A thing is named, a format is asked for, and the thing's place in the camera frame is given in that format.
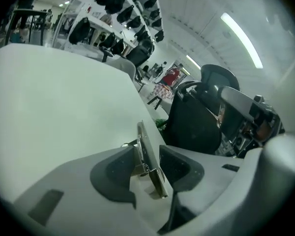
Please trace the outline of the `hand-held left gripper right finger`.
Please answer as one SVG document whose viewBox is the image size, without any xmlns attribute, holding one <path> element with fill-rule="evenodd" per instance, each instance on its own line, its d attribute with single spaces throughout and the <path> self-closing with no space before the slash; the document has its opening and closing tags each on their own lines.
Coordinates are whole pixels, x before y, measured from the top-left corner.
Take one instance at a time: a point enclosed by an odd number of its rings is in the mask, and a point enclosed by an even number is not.
<svg viewBox="0 0 295 236">
<path fill-rule="evenodd" d="M 173 199 L 159 230 L 171 236 L 251 236 L 295 192 L 295 135 L 272 138 L 243 159 L 173 146 L 159 149 Z"/>
</svg>

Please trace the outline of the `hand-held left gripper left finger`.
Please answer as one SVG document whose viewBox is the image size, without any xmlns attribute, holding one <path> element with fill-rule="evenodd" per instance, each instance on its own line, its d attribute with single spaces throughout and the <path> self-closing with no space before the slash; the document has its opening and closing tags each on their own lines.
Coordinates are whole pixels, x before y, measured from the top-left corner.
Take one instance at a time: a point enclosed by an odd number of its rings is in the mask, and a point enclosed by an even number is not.
<svg viewBox="0 0 295 236">
<path fill-rule="evenodd" d="M 134 147 L 66 162 L 46 174 L 14 205 L 54 236 L 157 236 L 171 198 L 159 199 Z"/>
</svg>

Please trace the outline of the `small grey object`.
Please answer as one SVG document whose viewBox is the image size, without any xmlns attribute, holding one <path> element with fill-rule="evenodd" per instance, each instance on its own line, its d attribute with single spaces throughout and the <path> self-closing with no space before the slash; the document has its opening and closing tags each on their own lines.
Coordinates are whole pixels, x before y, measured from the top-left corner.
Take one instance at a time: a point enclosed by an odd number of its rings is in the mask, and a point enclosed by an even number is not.
<svg viewBox="0 0 295 236">
<path fill-rule="evenodd" d="M 143 121 L 137 124 L 137 133 L 138 135 L 135 140 L 122 145 L 123 147 L 134 148 L 135 168 L 132 172 L 132 176 L 149 176 L 154 186 L 154 191 L 151 192 L 152 197 L 154 199 L 164 199 L 168 197 L 168 191 L 165 186 L 165 176 L 157 163 Z"/>
</svg>

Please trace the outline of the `white square table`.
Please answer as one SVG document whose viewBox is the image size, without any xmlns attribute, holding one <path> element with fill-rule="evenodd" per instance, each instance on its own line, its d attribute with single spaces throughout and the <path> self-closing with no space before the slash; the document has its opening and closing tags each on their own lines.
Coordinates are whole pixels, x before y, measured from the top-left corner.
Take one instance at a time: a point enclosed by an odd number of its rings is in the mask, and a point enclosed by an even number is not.
<svg viewBox="0 0 295 236">
<path fill-rule="evenodd" d="M 120 147 L 145 125 L 164 141 L 129 76 L 81 55 L 0 48 L 0 197 L 14 202 L 57 166 Z"/>
</svg>

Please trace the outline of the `red white checkered cloth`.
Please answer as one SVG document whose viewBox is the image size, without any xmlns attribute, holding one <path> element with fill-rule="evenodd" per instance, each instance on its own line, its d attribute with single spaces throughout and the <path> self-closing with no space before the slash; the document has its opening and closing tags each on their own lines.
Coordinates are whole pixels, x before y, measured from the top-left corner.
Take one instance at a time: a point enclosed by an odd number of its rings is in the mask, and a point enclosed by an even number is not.
<svg viewBox="0 0 295 236">
<path fill-rule="evenodd" d="M 170 88 L 164 84 L 156 84 L 152 94 L 162 98 L 163 100 L 165 99 L 172 100 L 174 97 L 174 94 L 172 93 Z"/>
</svg>

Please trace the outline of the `short ceiling light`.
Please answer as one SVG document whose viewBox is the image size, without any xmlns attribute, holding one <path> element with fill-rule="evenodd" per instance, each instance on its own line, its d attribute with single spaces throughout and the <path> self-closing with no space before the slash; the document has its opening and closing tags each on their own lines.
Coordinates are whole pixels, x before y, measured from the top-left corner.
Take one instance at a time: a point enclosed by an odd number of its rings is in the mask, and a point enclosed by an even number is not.
<svg viewBox="0 0 295 236">
<path fill-rule="evenodd" d="M 189 55 L 186 55 L 186 58 L 192 62 L 199 70 L 201 70 L 201 66 L 198 65 Z"/>
</svg>

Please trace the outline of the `grey chair back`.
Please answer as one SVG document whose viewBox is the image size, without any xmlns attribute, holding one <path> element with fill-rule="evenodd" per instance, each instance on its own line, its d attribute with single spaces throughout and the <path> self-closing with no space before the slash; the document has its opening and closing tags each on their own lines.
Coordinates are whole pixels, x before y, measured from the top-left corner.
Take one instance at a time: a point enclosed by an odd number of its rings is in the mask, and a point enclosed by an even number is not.
<svg viewBox="0 0 295 236">
<path fill-rule="evenodd" d="M 109 60 L 106 62 L 106 64 L 128 74 L 131 81 L 134 81 L 136 67 L 131 61 L 121 57 L 118 59 Z"/>
</svg>

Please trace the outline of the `black high-back chair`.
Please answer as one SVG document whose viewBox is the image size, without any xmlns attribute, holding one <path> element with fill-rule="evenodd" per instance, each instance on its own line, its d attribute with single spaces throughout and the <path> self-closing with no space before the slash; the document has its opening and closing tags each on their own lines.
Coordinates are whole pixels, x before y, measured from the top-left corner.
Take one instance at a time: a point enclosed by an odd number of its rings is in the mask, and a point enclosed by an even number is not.
<svg viewBox="0 0 295 236">
<path fill-rule="evenodd" d="M 126 56 L 126 59 L 132 62 L 135 68 L 138 68 L 150 58 L 153 51 L 153 42 L 149 39 L 144 39 L 129 52 L 129 54 Z"/>
</svg>

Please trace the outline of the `long ceiling light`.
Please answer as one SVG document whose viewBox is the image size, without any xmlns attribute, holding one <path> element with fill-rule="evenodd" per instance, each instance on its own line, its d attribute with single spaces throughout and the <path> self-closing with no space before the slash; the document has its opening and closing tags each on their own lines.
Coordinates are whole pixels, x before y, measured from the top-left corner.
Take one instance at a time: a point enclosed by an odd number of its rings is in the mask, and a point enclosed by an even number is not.
<svg viewBox="0 0 295 236">
<path fill-rule="evenodd" d="M 239 26 L 239 24 L 226 12 L 221 15 L 221 20 L 233 31 L 233 33 L 241 41 L 245 49 L 247 50 L 254 66 L 257 69 L 263 69 L 262 61 L 249 37 Z"/>
</svg>

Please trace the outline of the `white shelving unit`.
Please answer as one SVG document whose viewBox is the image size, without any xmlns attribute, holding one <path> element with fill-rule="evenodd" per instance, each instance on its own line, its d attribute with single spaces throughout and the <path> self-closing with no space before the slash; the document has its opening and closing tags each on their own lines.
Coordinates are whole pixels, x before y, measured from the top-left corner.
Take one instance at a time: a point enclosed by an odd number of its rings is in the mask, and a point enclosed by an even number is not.
<svg viewBox="0 0 295 236">
<path fill-rule="evenodd" d="M 148 0 L 137 1 L 139 1 L 141 4 L 144 4 Z M 127 8 L 129 6 L 134 7 L 131 19 L 139 16 L 141 20 L 140 26 L 145 27 L 145 31 L 148 33 L 149 38 L 153 41 L 153 43 L 156 43 L 158 38 L 164 35 L 162 12 L 160 9 L 159 1 L 156 0 L 153 7 L 144 9 L 143 11 L 139 10 L 133 0 L 125 0 L 124 8 Z M 118 23 L 117 16 L 114 14 L 114 24 L 112 26 L 109 26 L 108 24 L 105 24 L 100 20 L 100 17 L 105 13 L 106 12 L 104 10 L 104 7 L 98 5 L 94 0 L 70 0 L 68 7 L 64 10 L 59 24 L 56 28 L 52 47 L 55 48 L 57 46 L 60 27 L 65 17 L 74 17 L 75 20 L 73 22 L 73 25 L 76 25 L 82 18 L 87 17 L 92 27 L 101 28 L 102 30 L 109 33 L 113 32 L 116 39 L 123 39 L 124 50 L 121 55 L 126 56 L 132 49 L 137 46 L 138 41 L 135 33 L 138 32 L 140 29 L 128 28 L 131 36 L 134 37 L 133 40 L 130 40 L 129 38 L 127 38 L 126 35 L 124 35 L 123 32 L 123 30 L 126 28 L 126 23 Z"/>
</svg>

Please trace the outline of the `dark table with black legs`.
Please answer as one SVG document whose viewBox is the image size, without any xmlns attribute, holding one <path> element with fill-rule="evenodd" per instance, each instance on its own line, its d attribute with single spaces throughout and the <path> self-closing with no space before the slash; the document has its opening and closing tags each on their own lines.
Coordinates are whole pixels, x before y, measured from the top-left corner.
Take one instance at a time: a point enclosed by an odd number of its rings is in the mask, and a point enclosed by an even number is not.
<svg viewBox="0 0 295 236">
<path fill-rule="evenodd" d="M 32 9 L 16 9 L 16 10 L 14 10 L 12 13 L 10 24 L 8 25 L 8 30 L 6 31 L 4 46 L 6 46 L 9 42 L 10 33 L 11 33 L 11 25 L 16 21 L 15 18 L 18 16 L 21 16 L 21 17 L 22 16 L 32 16 L 32 20 L 30 22 L 30 29 L 29 29 L 29 42 L 31 40 L 34 17 L 35 16 L 42 17 L 42 22 L 41 22 L 42 27 L 41 27 L 41 31 L 40 31 L 40 45 L 42 46 L 47 15 L 48 15 L 47 11 L 39 11 L 39 10 L 32 10 Z"/>
</svg>

